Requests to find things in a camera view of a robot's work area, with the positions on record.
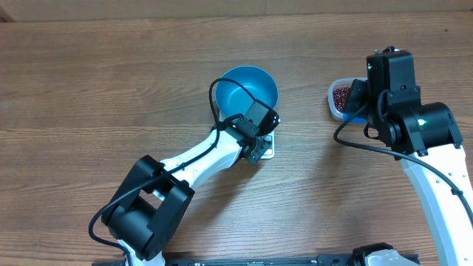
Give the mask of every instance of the white robotic arm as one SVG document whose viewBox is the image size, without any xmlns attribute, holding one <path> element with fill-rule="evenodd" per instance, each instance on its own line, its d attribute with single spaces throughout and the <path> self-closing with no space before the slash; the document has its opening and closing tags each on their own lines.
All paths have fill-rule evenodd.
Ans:
<svg viewBox="0 0 473 266">
<path fill-rule="evenodd" d="M 99 242 L 127 250 L 127 264 L 163 265 L 161 250 L 177 230 L 194 189 L 240 158 L 256 164 L 272 144 L 265 136 L 279 121 L 272 108 L 255 99 L 245 115 L 232 115 L 217 123 L 207 139 L 183 154 L 160 162 L 149 155 L 139 159 L 111 202 L 94 216 L 89 234 Z M 140 190 L 162 200 L 159 208 L 140 197 Z M 94 237 L 91 229 L 98 215 L 121 246 Z"/>
</svg>

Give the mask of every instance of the wood grain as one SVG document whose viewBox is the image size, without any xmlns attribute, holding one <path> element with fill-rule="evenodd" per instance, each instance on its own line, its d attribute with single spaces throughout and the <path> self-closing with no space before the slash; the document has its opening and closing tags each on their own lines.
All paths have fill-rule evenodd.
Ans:
<svg viewBox="0 0 473 266">
<path fill-rule="evenodd" d="M 333 141 L 327 89 L 366 75 L 374 48 L 408 49 L 423 102 L 455 113 L 471 172 L 472 25 L 471 12 L 1 24 L 0 265 L 120 259 L 88 237 L 89 219 L 139 157 L 175 156 L 205 138 L 208 85 L 242 64 L 279 85 L 276 156 L 200 187 L 167 257 L 314 256 L 388 242 L 437 265 L 399 164 Z M 344 137 L 369 143 L 361 131 Z"/>
<path fill-rule="evenodd" d="M 467 11 L 473 0 L 0 0 L 14 21 Z"/>
</svg>

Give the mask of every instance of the red beans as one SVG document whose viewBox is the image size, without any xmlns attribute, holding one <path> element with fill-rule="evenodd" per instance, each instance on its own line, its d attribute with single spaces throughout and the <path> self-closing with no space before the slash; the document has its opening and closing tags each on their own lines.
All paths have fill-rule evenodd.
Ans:
<svg viewBox="0 0 473 266">
<path fill-rule="evenodd" d="M 335 107 L 337 108 L 337 110 L 339 110 L 340 112 L 343 112 L 345 102 L 348 99 L 349 90 L 349 87 L 342 87 L 333 90 L 333 102 L 335 103 Z"/>
</svg>

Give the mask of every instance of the plastic container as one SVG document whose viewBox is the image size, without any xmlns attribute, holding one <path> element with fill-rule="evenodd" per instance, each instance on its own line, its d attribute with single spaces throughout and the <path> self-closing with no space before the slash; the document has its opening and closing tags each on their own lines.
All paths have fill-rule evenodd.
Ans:
<svg viewBox="0 0 473 266">
<path fill-rule="evenodd" d="M 337 89 L 340 89 L 340 88 L 343 88 L 343 87 L 346 87 L 346 86 L 348 86 L 348 87 L 352 86 L 352 82 L 355 79 L 359 79 L 360 81 L 365 81 L 368 78 L 342 78 L 342 79 L 339 79 L 339 80 L 333 82 L 332 85 L 330 85 L 330 88 L 328 89 L 328 106 L 330 108 L 330 113 L 332 114 L 333 119 L 335 119 L 337 121 L 345 121 L 350 116 L 345 114 L 345 113 L 340 112 L 335 107 L 335 102 L 333 100 L 333 91 L 337 90 Z M 353 123 L 366 123 L 367 121 L 365 119 L 355 117 L 352 120 L 352 122 Z"/>
</svg>

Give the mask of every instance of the cable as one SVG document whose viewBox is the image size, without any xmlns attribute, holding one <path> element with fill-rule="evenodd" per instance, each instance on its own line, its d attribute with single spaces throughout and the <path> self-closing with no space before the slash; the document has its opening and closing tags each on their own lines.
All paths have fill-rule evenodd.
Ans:
<svg viewBox="0 0 473 266">
<path fill-rule="evenodd" d="M 115 243 L 115 242 L 110 242 L 108 240 L 105 240 L 105 239 L 102 239 L 100 237 L 98 237 L 95 233 L 94 233 L 94 225 L 95 223 L 97 222 L 98 218 L 106 211 L 108 210 L 109 208 L 111 208 L 112 206 L 118 204 L 118 202 L 120 202 L 123 198 L 129 196 L 130 194 L 136 192 L 136 191 L 139 191 L 141 190 L 142 188 L 148 186 L 148 185 L 151 185 L 152 183 L 156 182 L 157 180 L 159 180 L 160 178 L 162 177 L 166 177 L 170 174 L 173 174 L 177 171 L 180 171 L 182 169 L 184 169 L 186 166 L 189 166 L 191 165 L 192 163 L 195 163 L 196 161 L 200 160 L 202 157 L 206 156 L 210 151 L 212 151 L 212 149 L 216 148 L 217 147 L 217 144 L 219 142 L 219 138 L 220 138 L 220 130 L 224 130 L 228 125 L 230 125 L 231 121 L 232 120 L 235 120 L 239 117 L 242 117 L 243 115 L 242 114 L 235 114 L 235 115 L 232 115 L 230 117 L 227 117 L 226 119 L 224 119 L 224 121 L 220 122 L 218 117 L 217 117 L 217 111 L 215 110 L 215 106 L 214 106 L 214 102 L 213 102 L 213 99 L 212 99 L 212 89 L 214 88 L 215 84 L 218 83 L 219 81 L 227 81 L 227 82 L 231 82 L 231 83 L 234 83 L 236 84 L 237 86 L 239 86 L 240 88 L 242 88 L 250 97 L 251 99 L 253 99 L 253 101 L 256 100 L 256 98 L 240 83 L 234 81 L 234 80 L 231 80 L 229 78 L 218 78 L 216 79 L 214 82 L 212 82 L 212 84 L 210 85 L 210 87 L 208 88 L 208 99 L 210 101 L 210 107 L 211 107 L 211 111 L 212 111 L 212 115 L 214 116 L 214 120 L 215 120 L 215 126 L 217 128 L 217 131 L 216 131 L 216 136 L 215 136 L 215 141 L 210 145 L 210 147 L 208 147 L 208 149 L 206 149 L 205 151 L 203 151 L 201 154 L 197 155 L 196 157 L 190 159 L 189 161 L 187 162 L 184 162 L 184 163 L 181 163 L 179 164 L 176 168 L 173 168 L 172 170 L 170 171 L 167 171 L 165 173 L 165 175 L 161 175 L 159 177 L 155 177 L 155 178 L 151 178 L 150 180 L 144 182 L 143 184 L 137 186 L 136 188 L 133 188 L 132 190 L 130 191 L 127 191 L 125 194 L 123 194 L 122 196 L 118 197 L 116 200 L 114 200 L 113 202 L 105 205 L 102 207 L 102 209 L 100 209 L 94 216 L 93 218 L 90 220 L 90 223 L 89 223 L 89 236 L 90 238 L 94 239 L 96 242 L 99 242 L 101 244 L 105 244 L 105 245 L 108 245 L 108 246 L 111 246 L 111 247 L 116 247 L 116 248 L 120 248 L 124 253 L 125 253 L 125 257 L 126 257 L 126 262 L 128 262 L 128 266 L 133 266 L 133 262 L 132 262 L 132 259 L 131 259 L 131 256 L 130 256 L 130 251 L 128 250 L 128 248 L 118 244 L 118 243 Z"/>
<path fill-rule="evenodd" d="M 383 100 L 383 96 L 388 93 L 389 90 L 388 89 L 385 89 L 384 91 L 382 91 L 379 96 L 378 96 L 378 118 L 379 120 L 381 121 L 384 121 L 384 118 L 383 118 L 383 114 L 381 114 L 381 102 Z"/>
<path fill-rule="evenodd" d="M 397 156 L 397 157 L 403 158 L 405 160 L 411 161 L 413 163 L 417 163 L 418 165 L 423 166 L 424 168 L 427 168 L 432 173 L 438 175 L 439 178 L 441 178 L 443 181 L 445 181 L 445 183 L 447 183 L 450 186 L 450 188 L 452 188 L 452 192 L 454 192 L 455 195 L 458 196 L 461 203 L 463 204 L 463 207 L 465 208 L 465 211 L 468 214 L 468 217 L 470 219 L 470 223 L 472 224 L 472 227 L 473 227 L 473 211 L 470 208 L 470 205 L 468 204 L 468 202 L 466 201 L 466 198 L 463 195 L 463 192 L 445 174 L 442 174 L 442 172 L 438 171 L 435 167 L 431 166 L 428 163 L 425 163 L 422 160 L 419 160 L 418 158 L 415 158 L 415 157 L 412 157 L 412 156 L 409 156 L 409 155 L 405 155 L 405 154 L 402 154 L 402 153 L 399 153 L 399 152 L 396 152 L 396 151 L 390 151 L 388 149 L 382 149 L 382 148 L 369 146 L 369 145 L 364 145 L 364 144 L 359 144 L 359 143 L 351 143 L 349 141 L 341 140 L 341 139 L 338 138 L 338 133 L 340 133 L 340 131 L 349 122 L 351 122 L 354 117 L 356 117 L 361 111 L 363 111 L 366 107 L 367 107 L 367 105 L 362 106 L 358 111 L 356 111 L 355 114 L 353 114 L 352 116 L 350 116 L 350 118 L 348 118 L 346 121 L 344 121 L 337 128 L 337 130 L 335 130 L 335 132 L 333 133 L 333 139 L 336 142 L 338 142 L 342 145 L 345 145 L 345 146 L 349 146 L 349 147 L 353 147 L 353 148 L 357 148 L 357 149 L 363 149 L 363 150 L 367 150 L 367 151 L 379 152 L 379 153 L 382 153 L 382 154 L 388 154 L 388 155 L 392 155 L 392 156 Z"/>
</svg>

